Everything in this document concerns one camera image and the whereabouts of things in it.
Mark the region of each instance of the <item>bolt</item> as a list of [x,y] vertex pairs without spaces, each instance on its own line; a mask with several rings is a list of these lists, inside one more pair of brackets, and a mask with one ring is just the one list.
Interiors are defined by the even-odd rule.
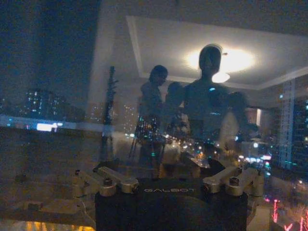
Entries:
[[239,186],[240,180],[237,177],[230,177],[229,183],[231,186]]
[[112,179],[111,178],[104,179],[103,184],[104,184],[104,186],[111,186],[112,185]]

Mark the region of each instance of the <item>metal clamp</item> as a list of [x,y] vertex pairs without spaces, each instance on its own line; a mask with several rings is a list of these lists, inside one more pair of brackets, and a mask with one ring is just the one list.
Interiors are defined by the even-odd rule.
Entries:
[[112,179],[123,193],[135,194],[139,187],[139,182],[136,178],[127,177],[108,167],[100,167],[97,169],[97,174]]
[[228,181],[228,178],[231,176],[237,176],[240,174],[240,171],[241,170],[237,167],[227,167],[216,175],[203,178],[203,184],[208,193],[218,193],[221,186]]

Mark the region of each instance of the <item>ceiling lamp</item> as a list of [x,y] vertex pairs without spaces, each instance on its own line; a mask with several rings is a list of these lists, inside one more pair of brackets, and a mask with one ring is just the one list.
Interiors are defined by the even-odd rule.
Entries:
[[230,78],[230,75],[224,72],[218,72],[213,75],[212,81],[214,83],[224,83]]
[[[199,69],[199,54],[196,50],[186,56],[186,62],[189,68]],[[231,73],[245,70],[255,63],[253,55],[243,50],[223,49],[221,56],[220,71]]]
[[251,67],[254,57],[243,50],[224,49],[221,57],[220,71],[230,73],[245,70]]

